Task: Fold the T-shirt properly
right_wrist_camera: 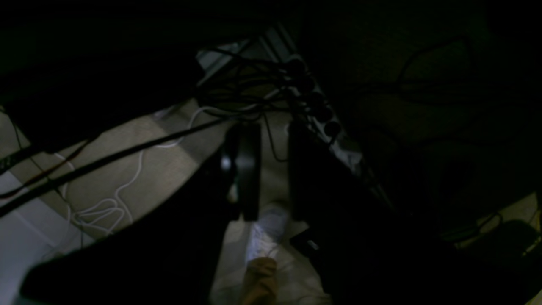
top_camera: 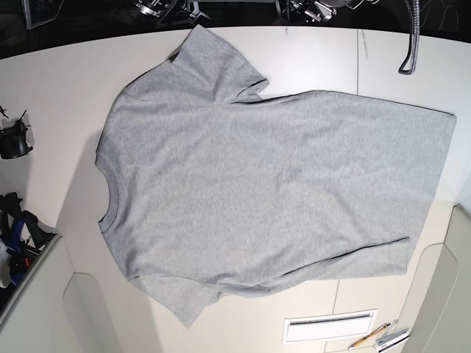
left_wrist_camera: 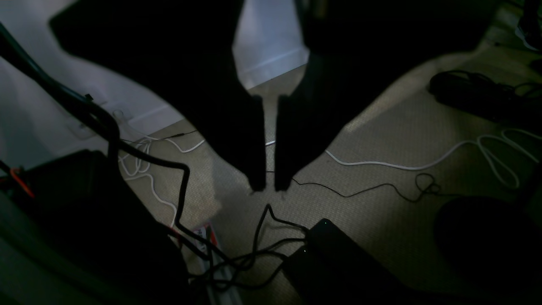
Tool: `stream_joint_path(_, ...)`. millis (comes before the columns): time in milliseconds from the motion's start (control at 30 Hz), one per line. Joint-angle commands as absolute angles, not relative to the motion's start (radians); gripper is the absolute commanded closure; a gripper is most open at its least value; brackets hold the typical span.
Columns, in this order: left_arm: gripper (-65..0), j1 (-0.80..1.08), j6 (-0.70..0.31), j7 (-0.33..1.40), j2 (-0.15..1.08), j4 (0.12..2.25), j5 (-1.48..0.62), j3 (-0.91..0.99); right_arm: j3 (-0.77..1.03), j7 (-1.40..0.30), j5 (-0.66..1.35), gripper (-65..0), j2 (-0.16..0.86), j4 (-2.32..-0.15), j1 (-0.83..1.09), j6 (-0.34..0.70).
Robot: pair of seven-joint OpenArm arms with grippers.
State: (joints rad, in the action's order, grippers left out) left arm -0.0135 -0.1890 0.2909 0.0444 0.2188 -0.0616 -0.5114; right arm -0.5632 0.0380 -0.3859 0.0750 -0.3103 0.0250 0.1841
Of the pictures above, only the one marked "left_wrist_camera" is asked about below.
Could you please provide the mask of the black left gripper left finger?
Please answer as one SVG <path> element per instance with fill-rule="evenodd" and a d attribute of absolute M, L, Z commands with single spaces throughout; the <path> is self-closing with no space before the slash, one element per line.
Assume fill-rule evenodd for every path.
<path fill-rule="evenodd" d="M 77 0 L 49 26 L 70 55 L 174 107 L 254 191 L 266 186 L 263 100 L 238 79 L 241 0 Z"/>

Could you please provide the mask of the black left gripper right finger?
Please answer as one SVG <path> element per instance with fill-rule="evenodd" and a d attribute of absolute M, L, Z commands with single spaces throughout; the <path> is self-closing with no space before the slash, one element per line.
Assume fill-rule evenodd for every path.
<path fill-rule="evenodd" d="M 277 107 L 276 191 L 318 158 L 394 81 L 444 54 L 474 50 L 498 0 L 306 0 L 304 76 Z"/>

